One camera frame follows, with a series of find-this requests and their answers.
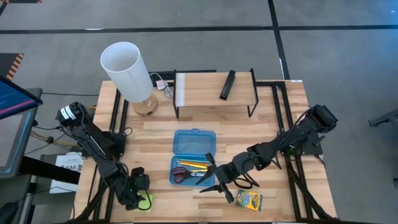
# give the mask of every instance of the computer screen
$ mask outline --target computer screen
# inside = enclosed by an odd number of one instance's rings
[[[25,89],[0,77],[0,119],[29,110],[43,104],[43,101]]]

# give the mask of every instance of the blue screen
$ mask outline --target blue screen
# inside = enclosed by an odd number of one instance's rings
[[[23,94],[19,90],[0,82],[0,116],[7,116],[16,111],[23,111],[24,108],[31,108],[32,105],[37,106],[38,103]]]

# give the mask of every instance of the gray floor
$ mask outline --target gray floor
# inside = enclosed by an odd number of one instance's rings
[[[280,26],[398,24],[396,1],[274,0]],[[45,0],[9,4],[5,29],[89,29],[177,26],[271,26],[260,0]],[[392,128],[370,128],[368,120],[398,108],[397,30],[282,31],[291,79],[303,80],[308,100],[327,105],[339,119],[323,141],[326,172],[343,220],[396,223],[398,139]],[[149,70],[217,69],[256,71],[258,79],[281,79],[273,31],[165,32],[124,34],[0,35],[0,52],[25,53],[15,82],[45,91],[95,94],[108,80],[102,50],[117,41],[137,44]],[[44,96],[37,120],[55,126],[56,111],[72,101],[96,97]],[[41,132],[58,136],[60,133]],[[31,140],[27,151],[41,142]],[[48,147],[31,154],[60,153]],[[71,205],[40,207],[34,223],[65,221]],[[42,214],[57,212],[49,220]]]

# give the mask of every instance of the blue pencil case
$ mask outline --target blue pencil case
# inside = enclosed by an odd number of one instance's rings
[[[192,130],[177,130],[174,133],[173,152],[175,156],[172,158],[170,166],[170,183],[177,185],[191,185],[211,187],[215,184],[215,176],[211,176],[200,184],[196,184],[201,177],[190,177],[184,179],[181,183],[174,181],[171,170],[178,167],[177,160],[190,159],[198,161],[207,161],[205,154],[216,154],[216,133],[213,131],[203,131],[197,128]],[[201,168],[183,166],[187,170],[198,170]]]

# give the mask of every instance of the wooden lamp base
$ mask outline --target wooden lamp base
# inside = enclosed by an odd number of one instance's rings
[[[154,113],[157,109],[157,98],[151,95],[148,99],[140,103],[132,103],[133,110],[141,116],[148,116]]]

